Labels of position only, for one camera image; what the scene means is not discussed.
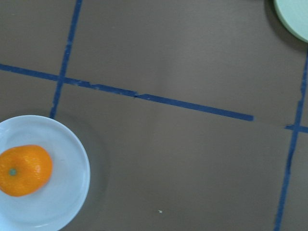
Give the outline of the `orange mandarin fruit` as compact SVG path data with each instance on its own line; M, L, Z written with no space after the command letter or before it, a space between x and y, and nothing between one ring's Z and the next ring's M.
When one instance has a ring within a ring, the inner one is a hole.
M51 178L50 154L38 145L10 148L0 154L0 190L20 197L42 188Z

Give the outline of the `light blue plate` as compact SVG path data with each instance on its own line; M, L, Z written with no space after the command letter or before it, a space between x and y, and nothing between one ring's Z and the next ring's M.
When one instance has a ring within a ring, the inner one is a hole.
M0 150L36 144L53 161L49 182L27 196L0 194L2 231L59 231L80 211L90 186L90 164L78 137L60 122L21 115L0 124Z

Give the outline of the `light green plate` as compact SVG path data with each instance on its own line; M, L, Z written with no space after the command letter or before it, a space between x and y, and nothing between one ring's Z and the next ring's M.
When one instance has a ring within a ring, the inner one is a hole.
M308 42L308 1L274 0L279 20L296 38Z

